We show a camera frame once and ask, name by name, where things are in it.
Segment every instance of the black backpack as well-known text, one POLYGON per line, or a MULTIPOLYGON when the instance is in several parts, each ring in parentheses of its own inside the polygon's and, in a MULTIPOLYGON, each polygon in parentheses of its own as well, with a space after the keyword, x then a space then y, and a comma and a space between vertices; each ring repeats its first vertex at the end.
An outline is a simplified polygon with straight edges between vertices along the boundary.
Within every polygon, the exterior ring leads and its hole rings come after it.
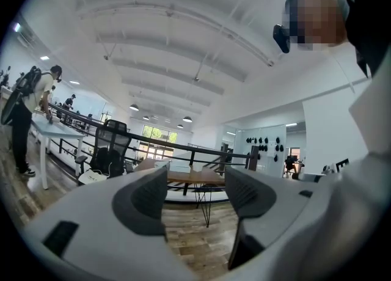
POLYGON ((33 66, 30 71, 19 80, 15 87, 15 91, 21 94, 20 98, 28 97, 30 94, 34 93, 34 89, 39 80, 41 80, 42 75, 47 74, 50 73, 42 73, 41 69, 33 66))
POLYGON ((49 73, 42 73, 41 69, 33 66, 30 71, 19 80, 15 90, 11 93, 11 96, 2 110, 0 119, 2 125, 10 124, 11 113, 15 105, 18 104, 22 98, 28 97, 30 94, 34 93, 34 89, 41 79, 41 76, 47 74, 49 73))

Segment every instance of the window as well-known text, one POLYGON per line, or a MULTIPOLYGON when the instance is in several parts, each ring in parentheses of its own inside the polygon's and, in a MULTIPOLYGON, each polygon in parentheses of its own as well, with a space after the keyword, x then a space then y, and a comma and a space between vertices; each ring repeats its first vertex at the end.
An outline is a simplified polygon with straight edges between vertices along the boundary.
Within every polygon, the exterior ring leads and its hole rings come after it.
MULTIPOLYGON (((142 136, 150 137, 151 139, 156 139, 159 141, 176 143, 178 133, 145 125, 142 130, 142 136)), ((174 154, 173 148, 148 142, 140 142, 139 150, 140 151, 137 151, 136 155, 137 159, 164 159, 167 158, 165 156, 173 156, 174 154)))
POLYGON ((298 159, 299 159, 300 158, 300 148, 299 147, 291 147, 290 155, 291 156, 297 156, 298 159))
POLYGON ((107 120, 111 119, 111 115, 109 115, 109 112, 102 113, 100 115, 100 121, 105 122, 107 120))

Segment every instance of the hardwood floor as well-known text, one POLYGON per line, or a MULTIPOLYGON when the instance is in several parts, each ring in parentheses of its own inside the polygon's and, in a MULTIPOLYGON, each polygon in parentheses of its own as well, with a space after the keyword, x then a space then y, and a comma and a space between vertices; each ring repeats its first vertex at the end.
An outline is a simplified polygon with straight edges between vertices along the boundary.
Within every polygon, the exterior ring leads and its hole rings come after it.
MULTIPOLYGON (((26 225, 38 213, 76 187, 73 176, 51 159, 46 159, 47 190, 40 177, 21 177, 15 168, 12 152, 4 151, 5 139, 0 133, 1 197, 15 225, 26 225)), ((39 168, 39 145, 29 137, 27 161, 39 168)), ((162 222, 166 226, 168 245, 200 280, 210 280, 225 274, 235 239, 238 218, 231 204, 211 207, 209 228, 201 209, 195 205, 165 204, 162 222)))

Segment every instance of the table leg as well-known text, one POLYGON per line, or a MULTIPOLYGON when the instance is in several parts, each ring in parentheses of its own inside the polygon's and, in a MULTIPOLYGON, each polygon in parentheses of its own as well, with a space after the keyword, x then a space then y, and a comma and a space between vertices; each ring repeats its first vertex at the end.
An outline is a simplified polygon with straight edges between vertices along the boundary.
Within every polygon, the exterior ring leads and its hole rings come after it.
POLYGON ((48 180, 46 179, 46 137, 42 136, 41 139, 41 178, 42 178, 42 186, 46 190, 48 188, 48 180))
POLYGON ((48 148, 46 150, 47 154, 50 154, 50 144, 51 144, 51 137, 48 138, 48 148))
POLYGON ((185 188, 183 189, 183 195, 186 195, 188 193, 188 187, 189 187, 189 183, 185 183, 185 188))
POLYGON ((204 185, 204 188, 208 188, 209 189, 209 193, 210 193, 210 196, 209 196, 209 203, 207 202, 206 200, 206 190, 205 192, 203 193, 203 196, 201 197, 200 195, 200 190, 201 190, 201 186, 198 187, 197 184, 195 183, 194 184, 196 190, 195 190, 195 200, 197 201, 197 207, 199 205, 201 205, 201 210, 202 210, 202 213, 203 213, 203 217, 205 218, 205 222, 206 222, 206 227, 209 228, 209 222, 210 222, 210 208, 211 208, 211 205, 212 205, 212 187, 205 184, 204 185))
MULTIPOLYGON (((76 158, 81 155, 81 147, 82 147, 82 145, 83 145, 83 139, 79 139, 78 152, 76 154, 76 158)), ((78 177, 79 174, 80 174, 80 165, 79 164, 76 164, 75 172, 76 172, 76 176, 78 177)))

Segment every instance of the fluorescent light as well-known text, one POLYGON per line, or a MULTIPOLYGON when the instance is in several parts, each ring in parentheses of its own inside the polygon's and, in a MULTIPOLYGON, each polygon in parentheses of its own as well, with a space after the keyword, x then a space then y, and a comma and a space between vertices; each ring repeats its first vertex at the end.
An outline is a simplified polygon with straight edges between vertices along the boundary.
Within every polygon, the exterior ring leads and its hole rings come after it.
POLYGON ((13 31, 18 32, 20 29, 20 23, 16 23, 13 27, 13 31))
POLYGON ((131 106, 129 106, 129 108, 134 110, 134 111, 138 111, 139 110, 139 107, 136 104, 132 104, 131 106))
POLYGON ((184 122, 193 122, 193 119, 190 118, 189 116, 186 116, 184 119, 183 119, 184 122))

